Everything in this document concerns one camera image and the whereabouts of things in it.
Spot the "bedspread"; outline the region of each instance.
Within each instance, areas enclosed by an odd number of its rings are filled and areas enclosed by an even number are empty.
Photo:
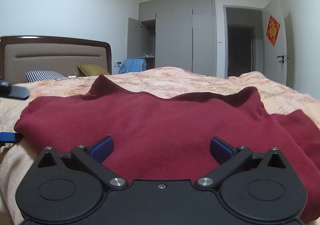
[[[170,98],[188,92],[228,95],[237,93],[247,86],[255,86],[259,90],[268,113],[286,115],[296,109],[301,109],[320,128],[319,100],[275,83],[259,72],[221,79],[197,75],[179,68],[163,67],[106,77],[127,90],[146,91],[162,98]],[[85,94],[96,78],[96,76],[81,77],[20,84],[30,89],[30,98],[27,101],[0,98],[0,131],[12,132],[21,111],[36,97]],[[14,223],[18,224],[22,221],[22,216],[15,204],[15,191],[36,154],[24,140],[5,152],[6,154],[0,155],[0,161],[3,158],[0,166],[0,190]]]

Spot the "bed headboard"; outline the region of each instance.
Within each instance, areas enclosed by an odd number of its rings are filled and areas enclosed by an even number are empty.
[[[0,37],[0,79],[28,82],[25,72],[54,70],[64,76],[77,65],[100,64],[110,74],[111,47],[106,42],[50,36]]]

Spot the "red decoration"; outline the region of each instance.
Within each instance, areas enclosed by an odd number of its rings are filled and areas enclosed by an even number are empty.
[[[280,29],[280,24],[276,21],[276,19],[274,19],[270,15],[268,28],[267,28],[267,37],[273,46],[276,45],[279,29]]]

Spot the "wardrobe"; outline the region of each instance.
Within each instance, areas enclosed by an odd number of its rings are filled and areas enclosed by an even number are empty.
[[[213,76],[212,4],[214,0],[154,0],[140,4],[139,20],[128,21],[127,58],[146,54],[154,58],[156,68],[173,66]]]

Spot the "white wall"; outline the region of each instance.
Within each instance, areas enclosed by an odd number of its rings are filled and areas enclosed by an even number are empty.
[[[138,0],[0,0],[0,36],[45,35],[108,42],[112,60],[126,59],[128,17]],[[118,68],[113,67],[113,74]]]
[[[255,43],[255,70],[263,73],[264,64],[264,41],[262,29],[261,11],[227,8],[228,25],[241,25],[254,27],[254,43]]]
[[[215,0],[217,16],[217,77],[225,78],[228,69],[225,67],[227,61],[228,36],[226,7],[263,9],[270,0]]]
[[[320,0],[280,0],[284,17],[287,84],[320,99]]]

